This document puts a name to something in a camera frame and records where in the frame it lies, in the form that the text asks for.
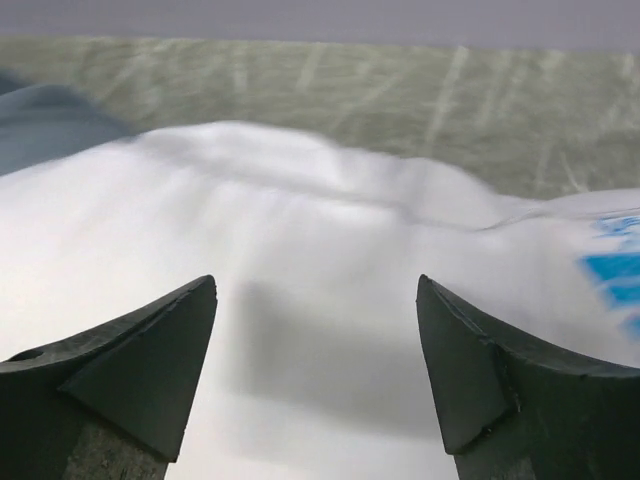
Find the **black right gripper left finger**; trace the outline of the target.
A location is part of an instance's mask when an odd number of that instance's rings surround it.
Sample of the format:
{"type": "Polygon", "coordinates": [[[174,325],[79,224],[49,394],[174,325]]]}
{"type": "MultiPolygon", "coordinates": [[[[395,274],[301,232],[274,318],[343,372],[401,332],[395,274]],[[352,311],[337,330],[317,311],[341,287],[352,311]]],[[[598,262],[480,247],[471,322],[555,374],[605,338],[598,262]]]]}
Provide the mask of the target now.
{"type": "Polygon", "coordinates": [[[161,479],[176,462],[216,314],[200,277],[1,364],[5,479],[161,479]]]}

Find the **white pillow insert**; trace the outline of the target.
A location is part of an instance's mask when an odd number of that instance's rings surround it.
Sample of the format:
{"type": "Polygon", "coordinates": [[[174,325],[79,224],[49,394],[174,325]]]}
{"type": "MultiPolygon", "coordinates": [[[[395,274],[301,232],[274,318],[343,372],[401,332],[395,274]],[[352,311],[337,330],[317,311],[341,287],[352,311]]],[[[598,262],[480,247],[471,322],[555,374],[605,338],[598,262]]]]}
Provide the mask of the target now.
{"type": "Polygon", "coordinates": [[[1,351],[206,274],[218,312],[173,479],[450,479],[418,340],[427,275],[483,311],[639,362],[639,193],[536,201],[463,170],[216,122],[1,180],[1,351]]]}

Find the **blue patterned pillowcase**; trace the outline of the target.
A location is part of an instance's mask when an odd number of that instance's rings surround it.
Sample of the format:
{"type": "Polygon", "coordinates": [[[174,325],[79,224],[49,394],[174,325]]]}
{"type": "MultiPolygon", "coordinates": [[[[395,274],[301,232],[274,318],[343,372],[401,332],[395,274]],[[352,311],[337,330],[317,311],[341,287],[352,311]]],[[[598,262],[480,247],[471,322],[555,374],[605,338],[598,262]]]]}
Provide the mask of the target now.
{"type": "Polygon", "coordinates": [[[133,135],[123,121],[68,87],[1,73],[3,175],[133,135]]]}

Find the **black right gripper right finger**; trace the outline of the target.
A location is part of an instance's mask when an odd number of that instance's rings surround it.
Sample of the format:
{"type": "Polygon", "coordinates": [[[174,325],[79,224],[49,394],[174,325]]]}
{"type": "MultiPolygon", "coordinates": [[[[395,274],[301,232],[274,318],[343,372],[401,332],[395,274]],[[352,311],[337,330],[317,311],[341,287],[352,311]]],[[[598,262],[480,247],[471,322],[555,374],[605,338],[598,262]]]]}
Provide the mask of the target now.
{"type": "Polygon", "coordinates": [[[541,340],[427,276],[416,306],[459,478],[638,479],[638,369],[541,340]]]}

